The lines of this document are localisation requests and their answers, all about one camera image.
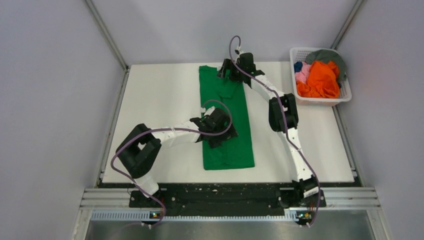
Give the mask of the green t-shirt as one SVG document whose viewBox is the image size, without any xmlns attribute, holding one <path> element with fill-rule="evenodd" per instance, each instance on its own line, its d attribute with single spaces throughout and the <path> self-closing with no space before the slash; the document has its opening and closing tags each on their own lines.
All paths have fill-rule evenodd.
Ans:
<svg viewBox="0 0 424 240">
<path fill-rule="evenodd" d="M 200 103 L 219 101 L 209 102 L 206 106 L 229 110 L 237 136 L 214 148 L 204 142 L 203 168 L 207 171 L 253 168 L 255 160 L 244 86 L 228 77 L 217 77 L 218 72 L 217 67 L 201 65 L 198 68 Z"/>
</svg>

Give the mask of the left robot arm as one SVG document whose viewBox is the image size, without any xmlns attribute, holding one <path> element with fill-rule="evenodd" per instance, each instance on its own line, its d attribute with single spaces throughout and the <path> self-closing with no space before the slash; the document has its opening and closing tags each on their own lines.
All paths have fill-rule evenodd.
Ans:
<svg viewBox="0 0 424 240">
<path fill-rule="evenodd" d="M 159 185 L 150 173 L 161 149 L 181 144 L 206 142 L 210 148 L 236 138 L 238 133 L 231 114 L 219 107 L 202 110 L 200 117 L 170 127 L 149 128 L 136 125 L 115 151 L 113 160 L 119 160 L 126 175 L 141 188 L 141 200 L 149 207 L 160 202 Z"/>
</svg>

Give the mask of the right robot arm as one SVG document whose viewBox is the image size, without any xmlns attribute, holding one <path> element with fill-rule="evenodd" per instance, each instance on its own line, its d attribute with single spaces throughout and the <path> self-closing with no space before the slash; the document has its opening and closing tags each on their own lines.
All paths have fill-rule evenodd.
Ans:
<svg viewBox="0 0 424 240">
<path fill-rule="evenodd" d="M 268 123 L 279 136 L 290 162 L 293 200 L 307 206 L 313 198 L 321 200 L 321 184 L 302 150 L 298 123 L 299 115 L 295 96 L 277 89 L 262 70 L 256 68 L 251 52 L 235 51 L 236 57 L 226 58 L 217 74 L 231 81 L 243 83 L 268 103 Z"/>
</svg>

